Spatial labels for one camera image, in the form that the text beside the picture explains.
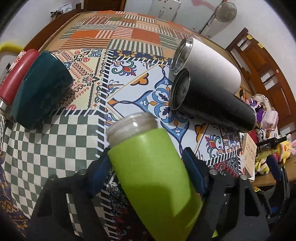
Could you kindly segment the lime green cup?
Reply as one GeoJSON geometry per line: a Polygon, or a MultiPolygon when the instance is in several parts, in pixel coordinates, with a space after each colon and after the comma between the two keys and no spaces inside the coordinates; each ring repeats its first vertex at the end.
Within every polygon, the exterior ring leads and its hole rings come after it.
{"type": "Polygon", "coordinates": [[[108,156],[140,221],[155,240],[186,240],[203,202],[164,128],[135,113],[107,129],[108,156]]]}

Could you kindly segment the dark teal cup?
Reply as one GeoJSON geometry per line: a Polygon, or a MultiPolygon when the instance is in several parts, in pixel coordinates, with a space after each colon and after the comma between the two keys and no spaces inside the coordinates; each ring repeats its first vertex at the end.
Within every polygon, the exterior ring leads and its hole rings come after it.
{"type": "Polygon", "coordinates": [[[14,120],[34,130],[49,116],[73,84],[66,66],[51,52],[43,51],[34,61],[15,95],[14,120]]]}

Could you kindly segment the yellow plush toy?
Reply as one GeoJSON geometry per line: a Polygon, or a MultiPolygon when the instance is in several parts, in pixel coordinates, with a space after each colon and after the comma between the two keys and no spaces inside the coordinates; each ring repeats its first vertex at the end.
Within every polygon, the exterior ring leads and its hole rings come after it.
{"type": "Polygon", "coordinates": [[[276,147],[267,150],[263,150],[257,154],[255,160],[255,172],[260,175],[266,175],[270,172],[270,165],[267,164],[267,157],[272,156],[276,164],[285,164],[286,160],[290,155],[295,155],[295,141],[284,141],[282,143],[276,144],[276,147]]]}

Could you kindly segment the dark wine bottle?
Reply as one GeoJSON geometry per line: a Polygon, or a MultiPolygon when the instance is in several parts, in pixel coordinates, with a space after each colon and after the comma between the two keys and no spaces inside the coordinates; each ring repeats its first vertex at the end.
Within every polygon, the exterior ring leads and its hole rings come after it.
{"type": "Polygon", "coordinates": [[[258,142],[257,145],[257,152],[258,153],[263,153],[265,151],[269,151],[272,149],[275,149],[280,143],[284,142],[284,141],[291,141],[292,140],[292,136],[291,134],[288,134],[284,137],[281,138],[269,138],[265,141],[262,142],[258,142]]]}

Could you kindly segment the stuffed doll in purple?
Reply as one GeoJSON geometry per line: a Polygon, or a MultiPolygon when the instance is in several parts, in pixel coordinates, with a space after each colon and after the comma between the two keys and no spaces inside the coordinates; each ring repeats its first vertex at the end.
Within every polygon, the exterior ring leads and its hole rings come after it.
{"type": "Polygon", "coordinates": [[[263,94],[256,94],[248,97],[245,102],[255,111],[257,123],[261,125],[264,114],[267,111],[271,111],[271,104],[268,98],[263,94]]]}

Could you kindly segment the black steel thermos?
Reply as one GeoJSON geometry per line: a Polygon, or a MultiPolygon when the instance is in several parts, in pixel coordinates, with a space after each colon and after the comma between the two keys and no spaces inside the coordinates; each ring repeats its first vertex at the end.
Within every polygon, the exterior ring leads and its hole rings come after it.
{"type": "Polygon", "coordinates": [[[256,127],[256,114],[250,106],[212,80],[192,77],[188,69],[175,77],[169,106],[230,131],[247,133],[256,127]]]}

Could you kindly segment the white tumbler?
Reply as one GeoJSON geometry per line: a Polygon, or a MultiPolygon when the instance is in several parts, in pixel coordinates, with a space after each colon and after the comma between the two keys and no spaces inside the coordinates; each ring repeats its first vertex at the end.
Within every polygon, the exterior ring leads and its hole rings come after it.
{"type": "Polygon", "coordinates": [[[171,70],[176,75],[182,69],[188,69],[192,76],[213,81],[232,94],[240,89],[241,74],[237,67],[193,37],[182,39],[175,51],[171,70]]]}

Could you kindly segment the red bottle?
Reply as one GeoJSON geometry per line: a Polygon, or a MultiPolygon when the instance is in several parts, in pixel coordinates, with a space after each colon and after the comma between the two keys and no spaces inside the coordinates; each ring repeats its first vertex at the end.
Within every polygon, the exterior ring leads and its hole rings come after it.
{"type": "Polygon", "coordinates": [[[8,120],[11,118],[11,107],[18,88],[39,54],[39,51],[35,49],[28,50],[15,64],[1,85],[1,115],[8,120]]]}

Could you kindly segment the patterned tablecloth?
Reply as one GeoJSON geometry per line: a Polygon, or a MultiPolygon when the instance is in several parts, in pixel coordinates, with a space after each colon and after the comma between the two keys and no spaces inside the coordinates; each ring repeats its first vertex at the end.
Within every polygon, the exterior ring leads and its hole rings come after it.
{"type": "Polygon", "coordinates": [[[177,154],[190,147],[221,173],[240,172],[238,132],[170,110],[170,59],[106,49],[54,54],[73,77],[71,92],[36,130],[1,123],[1,209],[21,236],[47,178],[87,168],[107,147],[106,129],[132,113],[152,113],[177,154]]]}

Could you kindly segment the standing electric fan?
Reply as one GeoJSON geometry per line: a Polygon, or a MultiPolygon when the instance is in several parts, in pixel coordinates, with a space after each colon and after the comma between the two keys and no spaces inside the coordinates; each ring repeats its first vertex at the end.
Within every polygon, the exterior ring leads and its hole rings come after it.
{"type": "Polygon", "coordinates": [[[200,34],[212,38],[224,30],[237,15],[237,7],[234,3],[223,2],[217,6],[214,14],[201,29],[200,34]]]}

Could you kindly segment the striped patchwork bed mat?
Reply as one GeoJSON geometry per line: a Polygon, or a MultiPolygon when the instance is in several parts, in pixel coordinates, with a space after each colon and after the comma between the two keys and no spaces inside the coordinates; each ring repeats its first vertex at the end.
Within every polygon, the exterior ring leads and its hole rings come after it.
{"type": "Polygon", "coordinates": [[[182,25],[125,11],[77,14],[53,33],[41,50],[100,48],[171,58],[180,41],[188,37],[199,40],[232,61],[224,48],[182,25]]]}

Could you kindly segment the clothes pile by door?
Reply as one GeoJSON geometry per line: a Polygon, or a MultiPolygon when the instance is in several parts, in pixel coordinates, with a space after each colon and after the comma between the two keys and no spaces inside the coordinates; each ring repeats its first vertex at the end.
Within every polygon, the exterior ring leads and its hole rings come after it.
{"type": "Polygon", "coordinates": [[[51,11],[50,11],[50,14],[51,14],[51,15],[50,15],[50,18],[51,18],[51,20],[53,21],[53,20],[55,20],[57,17],[59,17],[59,16],[65,14],[65,13],[68,13],[68,12],[70,12],[70,11],[72,11],[72,10],[73,10],[73,6],[72,6],[72,4],[71,4],[71,3],[66,3],[66,4],[64,4],[64,5],[60,6],[60,7],[58,7],[57,9],[51,10],[51,11]]]}

